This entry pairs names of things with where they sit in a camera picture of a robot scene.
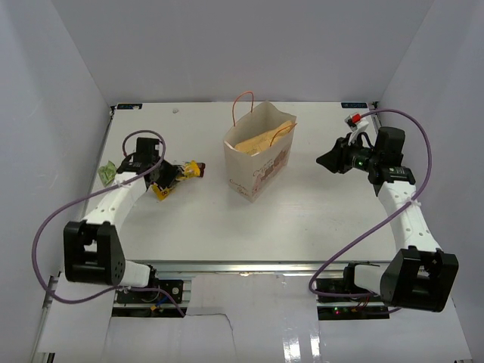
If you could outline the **yellow snack packet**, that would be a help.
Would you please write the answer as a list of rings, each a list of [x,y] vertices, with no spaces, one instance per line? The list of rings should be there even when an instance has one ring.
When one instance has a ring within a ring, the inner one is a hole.
[[[202,177],[203,170],[195,160],[190,162],[185,162],[183,165],[178,166],[178,174],[176,176],[176,181],[181,182],[191,178]]]
[[[151,189],[156,195],[157,199],[162,201],[162,200],[165,200],[173,192],[174,187],[162,188],[160,185],[153,183],[151,185]]]

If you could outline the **large brown chips bag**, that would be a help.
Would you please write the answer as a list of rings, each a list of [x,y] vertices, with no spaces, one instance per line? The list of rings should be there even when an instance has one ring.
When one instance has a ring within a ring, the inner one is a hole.
[[[276,129],[263,132],[260,135],[254,136],[246,141],[242,141],[235,145],[234,149],[238,152],[249,156],[260,154],[271,146],[276,144],[281,138],[288,135],[296,126],[296,122],[286,121]]]

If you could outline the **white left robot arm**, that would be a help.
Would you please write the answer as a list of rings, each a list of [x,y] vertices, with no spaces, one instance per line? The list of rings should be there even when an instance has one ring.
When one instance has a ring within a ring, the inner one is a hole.
[[[79,222],[64,228],[64,268],[70,282],[134,287],[142,301],[156,299],[160,283],[148,265],[126,260],[119,238],[127,215],[151,185],[171,182],[177,166],[164,160],[158,138],[138,138],[135,152],[125,156],[111,188]]]

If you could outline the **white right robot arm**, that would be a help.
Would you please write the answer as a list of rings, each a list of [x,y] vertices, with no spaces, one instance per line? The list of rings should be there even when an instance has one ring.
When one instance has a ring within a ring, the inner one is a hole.
[[[364,147],[365,136],[338,138],[316,162],[334,174],[351,169],[368,174],[389,217],[396,256],[388,266],[349,263],[343,271],[342,294],[357,302],[372,293],[388,306],[441,312],[458,273],[458,259],[438,245],[414,199],[417,189],[413,173],[402,165],[405,133],[382,127],[372,147]]]

